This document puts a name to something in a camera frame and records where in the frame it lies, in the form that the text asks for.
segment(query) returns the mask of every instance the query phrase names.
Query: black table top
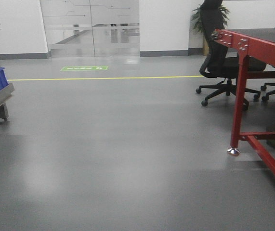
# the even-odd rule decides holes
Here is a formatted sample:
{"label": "black table top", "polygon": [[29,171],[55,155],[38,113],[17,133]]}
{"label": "black table top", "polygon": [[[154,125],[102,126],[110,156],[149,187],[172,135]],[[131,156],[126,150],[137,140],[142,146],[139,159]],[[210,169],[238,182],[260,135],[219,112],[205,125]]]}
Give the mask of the black table top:
{"label": "black table top", "polygon": [[236,29],[230,31],[234,31],[243,35],[247,35],[250,37],[263,39],[270,42],[275,42],[275,28],[271,29]]}

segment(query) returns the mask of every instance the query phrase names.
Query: potted plant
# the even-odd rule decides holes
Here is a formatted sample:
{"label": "potted plant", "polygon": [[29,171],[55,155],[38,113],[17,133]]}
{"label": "potted plant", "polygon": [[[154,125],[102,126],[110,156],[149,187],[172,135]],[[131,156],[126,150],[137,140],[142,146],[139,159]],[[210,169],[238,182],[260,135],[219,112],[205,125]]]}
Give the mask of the potted plant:
{"label": "potted plant", "polygon": [[[201,23],[201,18],[200,18],[200,8],[197,7],[196,9],[192,10],[193,12],[195,12],[195,14],[192,15],[191,21],[195,21],[194,26],[193,26],[193,30],[196,31],[197,33],[203,33],[203,25]],[[223,24],[224,26],[227,26],[227,20],[228,20],[228,15],[229,15],[229,10],[224,7],[223,5],[221,5],[219,7],[219,9],[222,11],[222,16],[223,16]],[[203,55],[207,55],[208,54],[208,45],[207,42],[205,40],[205,37],[203,38]]]}

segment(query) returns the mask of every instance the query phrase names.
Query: gray baseboard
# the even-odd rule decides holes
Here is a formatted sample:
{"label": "gray baseboard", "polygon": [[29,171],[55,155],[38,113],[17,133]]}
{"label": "gray baseboard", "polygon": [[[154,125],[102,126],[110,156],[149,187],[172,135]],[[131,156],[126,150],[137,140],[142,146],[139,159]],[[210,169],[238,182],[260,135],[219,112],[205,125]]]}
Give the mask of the gray baseboard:
{"label": "gray baseboard", "polygon": [[187,56],[188,50],[183,51],[141,51],[141,57],[160,57],[160,56]]}
{"label": "gray baseboard", "polygon": [[195,55],[195,54],[202,54],[203,53],[203,49],[200,47],[198,48],[189,48],[189,51],[188,51],[188,55]]}
{"label": "gray baseboard", "polygon": [[0,59],[48,59],[48,53],[30,53],[30,54],[0,54]]}

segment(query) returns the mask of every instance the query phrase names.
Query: green leaves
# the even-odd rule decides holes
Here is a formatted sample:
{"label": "green leaves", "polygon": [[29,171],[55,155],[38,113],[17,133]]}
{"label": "green leaves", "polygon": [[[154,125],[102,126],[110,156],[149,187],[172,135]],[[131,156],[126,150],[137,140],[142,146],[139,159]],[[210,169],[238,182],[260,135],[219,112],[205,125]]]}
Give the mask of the green leaves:
{"label": "green leaves", "polygon": [[[199,7],[192,10],[193,12],[196,11],[196,13],[192,15],[191,21],[196,21],[194,23],[193,30],[196,31],[197,33],[202,33],[203,32],[203,26],[202,26],[202,23],[201,23],[200,8]],[[223,24],[225,26],[227,26],[229,10],[226,7],[222,6],[222,5],[219,7],[219,9],[222,11]]]}

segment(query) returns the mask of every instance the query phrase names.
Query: red metal table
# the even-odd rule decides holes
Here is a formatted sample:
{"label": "red metal table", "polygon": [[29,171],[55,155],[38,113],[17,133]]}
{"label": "red metal table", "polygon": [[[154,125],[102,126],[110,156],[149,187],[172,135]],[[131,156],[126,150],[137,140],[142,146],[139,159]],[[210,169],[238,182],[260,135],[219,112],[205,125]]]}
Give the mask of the red metal table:
{"label": "red metal table", "polygon": [[275,175],[275,159],[259,142],[259,140],[275,139],[275,132],[240,131],[247,79],[275,78],[275,71],[248,72],[250,56],[275,66],[275,28],[217,30],[217,32],[218,39],[216,41],[224,46],[236,49],[239,54],[237,94],[228,153],[231,155],[239,155],[239,150],[237,149],[239,140],[247,141]]}

